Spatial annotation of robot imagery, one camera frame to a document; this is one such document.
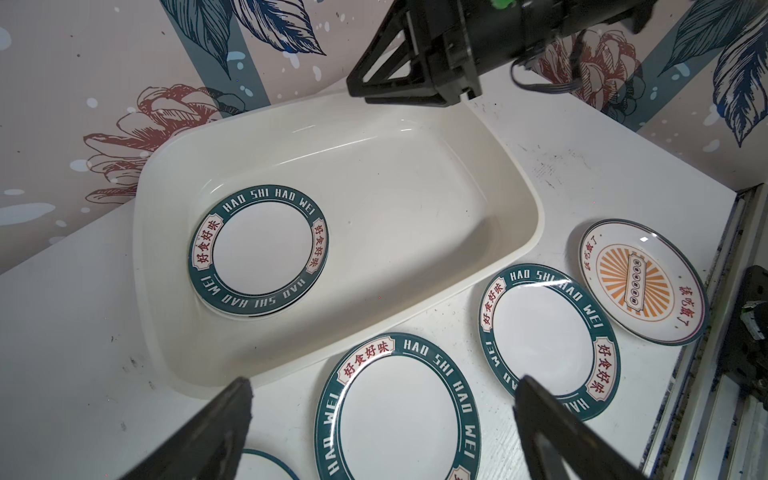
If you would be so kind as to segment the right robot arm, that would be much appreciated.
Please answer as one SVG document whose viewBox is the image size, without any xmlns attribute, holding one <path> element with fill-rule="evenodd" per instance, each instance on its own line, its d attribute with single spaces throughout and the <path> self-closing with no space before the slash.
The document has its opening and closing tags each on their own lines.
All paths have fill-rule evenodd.
<svg viewBox="0 0 768 480">
<path fill-rule="evenodd" d="M 651 1 L 396 1 L 346 79 L 369 104 L 449 107 L 481 95 L 481 75 L 507 65 L 531 68 L 556 40 L 575 36 L 571 79 L 518 88 L 565 94 L 583 83 L 580 56 L 588 28 L 621 22 L 635 33 Z"/>
</svg>

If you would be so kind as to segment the orange sunburst plate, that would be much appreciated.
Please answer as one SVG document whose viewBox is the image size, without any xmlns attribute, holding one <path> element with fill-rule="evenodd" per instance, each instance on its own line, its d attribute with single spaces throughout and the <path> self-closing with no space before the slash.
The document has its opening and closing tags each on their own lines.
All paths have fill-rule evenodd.
<svg viewBox="0 0 768 480">
<path fill-rule="evenodd" d="M 592 224 L 579 242 L 579 268 L 608 316 L 643 340 L 684 346 L 708 326 L 706 289 L 694 266 L 645 225 L 626 219 Z"/>
</svg>

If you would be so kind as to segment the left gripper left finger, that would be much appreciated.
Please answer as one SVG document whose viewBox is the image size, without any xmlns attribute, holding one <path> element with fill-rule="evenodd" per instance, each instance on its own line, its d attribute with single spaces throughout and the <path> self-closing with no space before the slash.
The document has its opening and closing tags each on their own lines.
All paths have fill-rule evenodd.
<svg viewBox="0 0 768 480">
<path fill-rule="evenodd" d="M 124 475 L 126 479 L 233 479 L 252 419 L 251 382 L 238 377 Z"/>
</svg>

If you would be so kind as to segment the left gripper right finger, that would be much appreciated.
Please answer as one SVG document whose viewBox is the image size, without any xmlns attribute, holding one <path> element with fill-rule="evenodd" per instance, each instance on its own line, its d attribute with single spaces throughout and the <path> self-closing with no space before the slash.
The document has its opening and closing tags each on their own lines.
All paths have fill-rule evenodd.
<svg viewBox="0 0 768 480">
<path fill-rule="evenodd" d="M 531 376 L 519 382 L 513 412 L 533 479 L 644 477 Z"/>
</svg>

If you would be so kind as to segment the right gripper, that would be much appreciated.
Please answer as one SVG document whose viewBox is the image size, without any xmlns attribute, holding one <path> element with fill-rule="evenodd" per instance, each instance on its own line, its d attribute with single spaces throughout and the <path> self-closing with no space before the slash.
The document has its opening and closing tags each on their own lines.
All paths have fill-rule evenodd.
<svg viewBox="0 0 768 480">
<path fill-rule="evenodd" d="M 393 1 L 347 77 L 368 104 L 445 108 L 482 94 L 480 77 L 551 43 L 565 1 Z"/>
</svg>

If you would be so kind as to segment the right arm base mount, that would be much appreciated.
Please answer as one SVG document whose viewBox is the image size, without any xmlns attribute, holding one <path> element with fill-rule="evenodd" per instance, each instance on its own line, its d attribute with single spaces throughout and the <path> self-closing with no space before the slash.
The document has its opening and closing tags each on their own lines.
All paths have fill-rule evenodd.
<svg viewBox="0 0 768 480">
<path fill-rule="evenodd" d="M 767 409 L 767 270 L 748 267 L 720 357 L 722 372 Z"/>
</svg>

